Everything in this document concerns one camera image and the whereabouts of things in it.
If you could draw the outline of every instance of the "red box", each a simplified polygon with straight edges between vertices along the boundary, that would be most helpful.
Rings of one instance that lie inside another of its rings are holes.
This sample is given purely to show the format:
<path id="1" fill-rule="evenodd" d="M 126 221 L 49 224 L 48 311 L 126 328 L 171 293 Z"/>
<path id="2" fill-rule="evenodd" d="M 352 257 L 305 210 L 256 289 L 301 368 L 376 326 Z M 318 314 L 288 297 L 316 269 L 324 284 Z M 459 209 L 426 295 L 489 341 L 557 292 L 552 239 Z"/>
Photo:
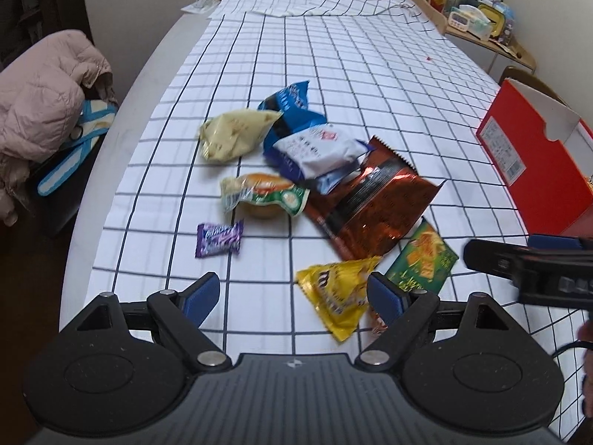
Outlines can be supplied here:
<path id="1" fill-rule="evenodd" d="M 593 133 L 579 115 L 506 80 L 477 137 L 530 234 L 593 237 Z"/>

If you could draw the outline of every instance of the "white snack package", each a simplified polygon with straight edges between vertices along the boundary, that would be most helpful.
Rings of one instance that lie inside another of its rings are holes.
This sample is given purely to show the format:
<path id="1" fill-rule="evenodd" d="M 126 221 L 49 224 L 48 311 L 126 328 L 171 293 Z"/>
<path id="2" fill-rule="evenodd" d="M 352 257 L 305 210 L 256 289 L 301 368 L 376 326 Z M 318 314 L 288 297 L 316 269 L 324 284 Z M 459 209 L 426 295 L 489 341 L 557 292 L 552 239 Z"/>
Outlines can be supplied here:
<path id="1" fill-rule="evenodd" d="M 300 169 L 304 179 L 315 179 L 355 161 L 371 148 L 331 124 L 301 130 L 274 144 Z"/>

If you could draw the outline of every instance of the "white wall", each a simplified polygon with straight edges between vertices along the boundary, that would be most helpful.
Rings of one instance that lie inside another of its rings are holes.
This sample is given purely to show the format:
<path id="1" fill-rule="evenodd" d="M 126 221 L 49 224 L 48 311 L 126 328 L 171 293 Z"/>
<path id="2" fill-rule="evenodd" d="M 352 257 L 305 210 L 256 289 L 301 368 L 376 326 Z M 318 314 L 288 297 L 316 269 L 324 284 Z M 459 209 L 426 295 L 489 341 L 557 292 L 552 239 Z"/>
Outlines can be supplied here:
<path id="1" fill-rule="evenodd" d="M 593 126 L 593 0 L 509 0 L 536 75 Z"/>
<path id="2" fill-rule="evenodd" d="M 123 97 L 167 31 L 179 8 L 195 0 L 85 0 L 97 48 L 113 68 L 118 99 Z"/>

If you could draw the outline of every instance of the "grid pattern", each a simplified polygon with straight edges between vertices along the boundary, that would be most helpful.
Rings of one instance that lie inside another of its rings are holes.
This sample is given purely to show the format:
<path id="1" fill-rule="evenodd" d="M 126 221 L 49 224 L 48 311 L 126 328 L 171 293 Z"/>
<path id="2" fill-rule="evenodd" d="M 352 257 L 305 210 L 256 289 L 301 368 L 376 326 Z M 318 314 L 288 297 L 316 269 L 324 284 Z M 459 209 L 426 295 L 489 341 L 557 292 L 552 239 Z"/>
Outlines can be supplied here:
<path id="1" fill-rule="evenodd" d="M 475 137 L 498 87 L 425 18 L 401 18 L 391 9 L 372 17 L 242 12 L 213 19 L 154 109 L 119 184 L 87 302 L 105 290 L 121 301 L 139 301 L 214 271 L 221 298 L 202 329 L 232 359 L 240 352 L 346 352 L 354 358 L 373 340 L 366 315 L 337 343 L 293 284 L 297 270 L 339 260 L 307 217 L 269 222 L 222 213 L 220 179 L 274 172 L 262 150 L 217 165 L 198 155 L 195 135 L 207 118 L 256 108 L 286 84 L 306 79 L 312 110 L 355 138 L 377 135 L 420 175 L 446 180 L 425 217 L 457 254 L 473 237 L 525 245 L 523 221 Z M 241 218 L 239 256 L 194 258 L 199 223 Z M 385 272 L 406 243 L 377 269 Z M 462 301 L 474 291 L 494 296 L 548 352 L 572 341 L 585 319 L 581 311 L 518 304 L 508 281 L 472 272 L 460 260 L 441 299 Z M 582 359 L 572 350 L 558 363 L 566 387 L 551 428 L 565 438 L 583 418 Z"/>
<path id="2" fill-rule="evenodd" d="M 245 12 L 269 16 L 370 16 L 391 7 L 413 6 L 409 0 L 223 0 L 213 19 Z"/>

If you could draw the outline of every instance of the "shiny orange-brown wrapper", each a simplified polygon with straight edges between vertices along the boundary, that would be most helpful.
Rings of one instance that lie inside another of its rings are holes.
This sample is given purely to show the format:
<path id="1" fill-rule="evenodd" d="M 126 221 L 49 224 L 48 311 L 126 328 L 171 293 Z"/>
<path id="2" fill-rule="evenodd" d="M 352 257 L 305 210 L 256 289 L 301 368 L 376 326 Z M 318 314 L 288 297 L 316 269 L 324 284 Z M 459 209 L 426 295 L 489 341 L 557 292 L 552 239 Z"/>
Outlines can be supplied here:
<path id="1" fill-rule="evenodd" d="M 437 195 L 435 185 L 373 137 L 360 175 L 327 196 L 309 194 L 305 213 L 331 238 L 344 260 L 388 253 Z"/>

